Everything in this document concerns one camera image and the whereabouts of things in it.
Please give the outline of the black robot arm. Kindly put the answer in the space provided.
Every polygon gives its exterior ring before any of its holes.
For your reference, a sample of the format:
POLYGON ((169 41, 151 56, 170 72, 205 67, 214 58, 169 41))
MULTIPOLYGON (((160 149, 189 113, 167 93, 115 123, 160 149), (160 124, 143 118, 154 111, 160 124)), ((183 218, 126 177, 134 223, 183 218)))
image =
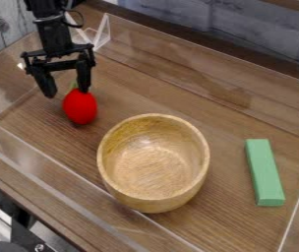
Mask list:
POLYGON ((27 10, 36 18, 33 23, 37 26, 41 43, 40 50, 21 53, 27 74, 35 77, 44 96, 53 98, 58 86, 51 73, 75 69, 78 87, 86 94, 92 85, 92 68, 96 66, 95 45, 72 41, 70 29, 80 29, 83 25, 67 21, 70 0, 24 0, 24 2, 27 10))

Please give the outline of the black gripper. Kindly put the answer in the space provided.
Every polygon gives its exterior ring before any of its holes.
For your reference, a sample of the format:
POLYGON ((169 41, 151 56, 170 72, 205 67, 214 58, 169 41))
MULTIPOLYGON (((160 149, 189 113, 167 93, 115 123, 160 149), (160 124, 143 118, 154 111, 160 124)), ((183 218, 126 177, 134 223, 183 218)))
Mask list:
POLYGON ((91 68, 96 66, 92 43, 75 43, 74 25, 64 18, 36 19, 41 49, 24 51, 25 70, 32 74, 45 97, 53 98, 58 87, 51 72, 76 69, 78 87, 87 93, 91 87, 91 68))

